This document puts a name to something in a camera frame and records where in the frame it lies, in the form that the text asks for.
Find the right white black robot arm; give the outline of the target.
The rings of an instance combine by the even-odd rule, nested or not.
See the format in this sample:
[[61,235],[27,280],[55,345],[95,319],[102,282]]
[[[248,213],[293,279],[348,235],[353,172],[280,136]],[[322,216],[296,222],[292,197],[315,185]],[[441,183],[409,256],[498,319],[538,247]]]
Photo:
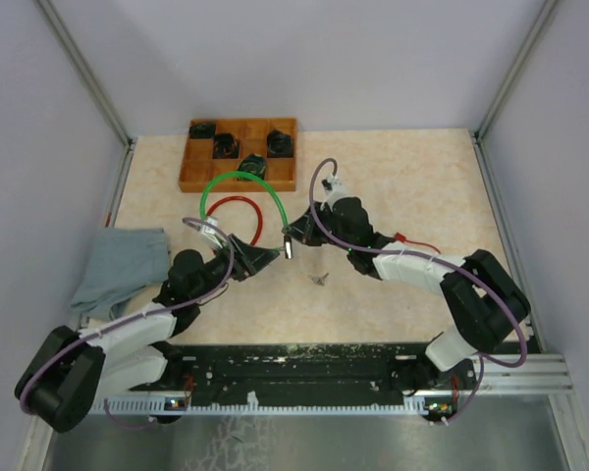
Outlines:
[[525,362],[528,347],[520,322],[529,315],[530,304],[491,252],[478,249],[454,257],[413,249],[375,231],[360,199],[353,196],[312,202],[282,234],[307,246],[340,247],[358,273],[424,288],[446,301],[454,324],[425,348],[418,373],[426,386],[441,388],[458,363],[476,353],[494,353],[512,333],[519,340],[519,359],[498,363],[514,368]]

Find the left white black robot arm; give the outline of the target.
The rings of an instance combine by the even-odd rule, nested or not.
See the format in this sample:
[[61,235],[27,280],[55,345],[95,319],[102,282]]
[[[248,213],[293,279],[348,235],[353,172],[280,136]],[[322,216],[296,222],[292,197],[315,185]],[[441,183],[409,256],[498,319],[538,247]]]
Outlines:
[[112,396],[148,385],[177,387],[184,360],[168,340],[197,319],[204,298],[256,275],[279,255],[234,235],[210,260],[193,249],[179,252],[159,293],[138,312],[99,328],[50,332],[16,384],[21,410],[65,433]]

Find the red cable lock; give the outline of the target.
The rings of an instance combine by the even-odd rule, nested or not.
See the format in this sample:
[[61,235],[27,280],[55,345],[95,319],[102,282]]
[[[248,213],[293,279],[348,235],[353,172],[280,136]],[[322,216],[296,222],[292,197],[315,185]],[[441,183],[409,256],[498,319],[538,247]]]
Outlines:
[[256,216],[256,228],[255,228],[255,232],[254,235],[251,239],[251,242],[249,243],[250,245],[254,246],[256,245],[256,243],[259,241],[262,231],[263,231],[263,214],[262,211],[259,207],[259,205],[257,203],[255,203],[253,200],[251,200],[250,198],[246,197],[246,196],[240,196],[240,195],[232,195],[232,196],[227,196],[224,198],[221,198],[220,200],[216,201],[215,203],[213,203],[208,209],[207,209],[207,216],[212,216],[213,213],[220,208],[221,206],[231,203],[231,202],[241,202],[244,204],[249,205],[255,212],[255,216]]

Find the green cable lock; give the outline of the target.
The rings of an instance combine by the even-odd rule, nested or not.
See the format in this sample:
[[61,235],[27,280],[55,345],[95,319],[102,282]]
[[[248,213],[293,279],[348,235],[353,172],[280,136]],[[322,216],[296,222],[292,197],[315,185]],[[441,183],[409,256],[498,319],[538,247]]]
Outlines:
[[220,183],[224,180],[232,179],[232,178],[245,178],[248,181],[251,181],[253,183],[258,183],[264,190],[266,190],[269,193],[269,195],[272,197],[272,199],[273,199],[273,201],[279,211],[279,214],[281,216],[281,220],[283,223],[283,228],[285,229],[287,227],[287,225],[289,224],[289,218],[287,216],[285,206],[284,206],[281,198],[278,196],[276,190],[273,187],[271,187],[270,184],[268,184],[264,180],[260,179],[256,175],[253,175],[249,172],[243,172],[243,171],[230,171],[230,172],[223,173],[223,174],[215,177],[207,185],[206,189],[204,189],[202,192],[201,199],[199,202],[199,215],[200,215],[201,219],[203,219],[203,220],[207,219],[206,204],[207,204],[207,198],[208,198],[210,192],[215,188],[215,186],[218,183]]

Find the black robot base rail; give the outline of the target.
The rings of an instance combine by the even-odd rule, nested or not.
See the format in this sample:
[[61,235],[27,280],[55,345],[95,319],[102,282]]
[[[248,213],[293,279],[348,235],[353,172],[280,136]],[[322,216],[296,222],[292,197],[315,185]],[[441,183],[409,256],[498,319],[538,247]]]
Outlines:
[[426,361],[422,343],[175,345],[172,372],[95,402],[93,414],[455,415],[479,369],[448,372]]

